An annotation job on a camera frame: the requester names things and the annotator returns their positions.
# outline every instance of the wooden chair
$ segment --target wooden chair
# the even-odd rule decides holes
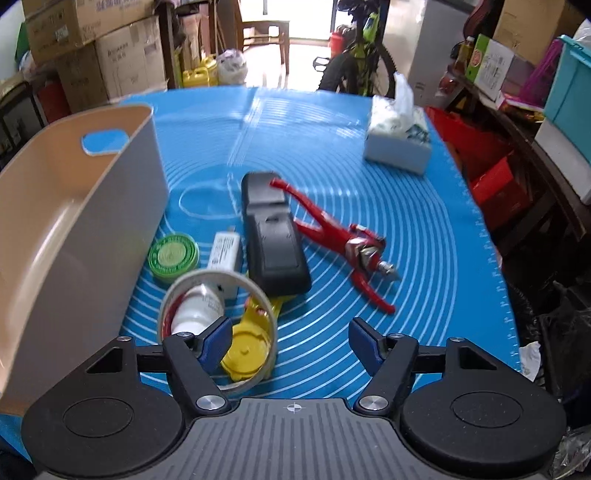
[[[285,65],[285,74],[290,73],[290,22],[289,20],[275,20],[267,15],[251,18],[249,12],[242,12],[240,0],[236,0],[237,39],[240,45],[252,47],[258,45],[279,45],[281,64]],[[269,27],[277,27],[278,36],[269,35]],[[244,37],[245,28],[254,28],[255,35]]]

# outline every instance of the white bottle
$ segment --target white bottle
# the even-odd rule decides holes
[[[208,286],[198,285],[189,290],[179,305],[170,326],[171,334],[191,332],[198,335],[223,316],[224,304]]]

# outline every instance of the black remote control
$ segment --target black remote control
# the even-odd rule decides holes
[[[242,215],[248,274],[270,297],[299,295],[312,280],[285,193],[269,185],[274,172],[251,172],[242,179]]]

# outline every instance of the metal screw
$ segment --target metal screw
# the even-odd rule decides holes
[[[203,410],[217,410],[226,404],[226,400],[219,395],[204,395],[197,399],[196,404]]]
[[[359,405],[361,405],[365,410],[383,410],[388,406],[388,400],[379,395],[368,395],[367,397],[363,397],[359,400]]]

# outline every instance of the white appliance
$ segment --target white appliance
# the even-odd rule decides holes
[[[464,40],[462,29],[478,0],[391,0],[384,46],[408,79],[418,106],[443,106],[439,80]]]

